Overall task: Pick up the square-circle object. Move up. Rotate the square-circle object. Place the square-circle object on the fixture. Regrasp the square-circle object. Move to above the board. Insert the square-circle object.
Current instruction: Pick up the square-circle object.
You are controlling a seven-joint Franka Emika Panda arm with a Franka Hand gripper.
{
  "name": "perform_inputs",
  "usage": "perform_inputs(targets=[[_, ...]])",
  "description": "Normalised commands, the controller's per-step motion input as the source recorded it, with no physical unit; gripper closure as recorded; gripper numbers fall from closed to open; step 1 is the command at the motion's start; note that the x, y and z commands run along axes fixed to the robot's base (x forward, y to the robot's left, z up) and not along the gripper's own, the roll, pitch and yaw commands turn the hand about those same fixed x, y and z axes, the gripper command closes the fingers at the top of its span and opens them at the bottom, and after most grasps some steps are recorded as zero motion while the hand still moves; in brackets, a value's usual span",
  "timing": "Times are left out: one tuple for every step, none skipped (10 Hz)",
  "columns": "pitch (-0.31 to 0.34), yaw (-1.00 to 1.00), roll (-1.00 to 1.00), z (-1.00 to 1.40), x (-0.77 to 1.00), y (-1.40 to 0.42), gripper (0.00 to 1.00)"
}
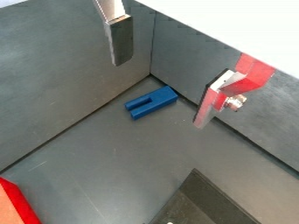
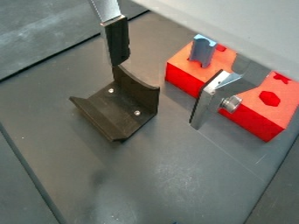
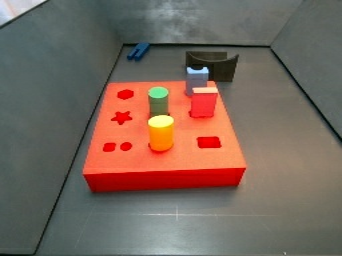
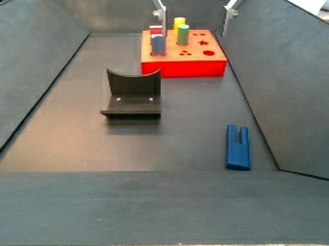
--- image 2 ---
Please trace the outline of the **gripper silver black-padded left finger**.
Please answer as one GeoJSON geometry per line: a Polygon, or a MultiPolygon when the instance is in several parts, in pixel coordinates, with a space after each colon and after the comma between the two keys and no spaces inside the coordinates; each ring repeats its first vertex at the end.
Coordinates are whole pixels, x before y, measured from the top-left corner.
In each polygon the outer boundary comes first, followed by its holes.
{"type": "Polygon", "coordinates": [[[107,40],[111,65],[120,65],[130,57],[128,21],[119,9],[117,0],[88,0],[97,16],[107,40]]]}

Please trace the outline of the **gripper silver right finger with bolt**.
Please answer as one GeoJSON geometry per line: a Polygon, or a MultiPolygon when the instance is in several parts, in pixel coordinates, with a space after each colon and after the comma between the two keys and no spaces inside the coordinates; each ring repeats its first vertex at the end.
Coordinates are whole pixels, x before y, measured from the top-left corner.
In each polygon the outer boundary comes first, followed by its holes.
{"type": "Polygon", "coordinates": [[[268,67],[240,54],[231,69],[231,73],[219,70],[200,89],[190,118],[190,124],[196,130],[219,109],[235,112],[242,103],[238,94],[256,88],[271,72],[268,67]]]}

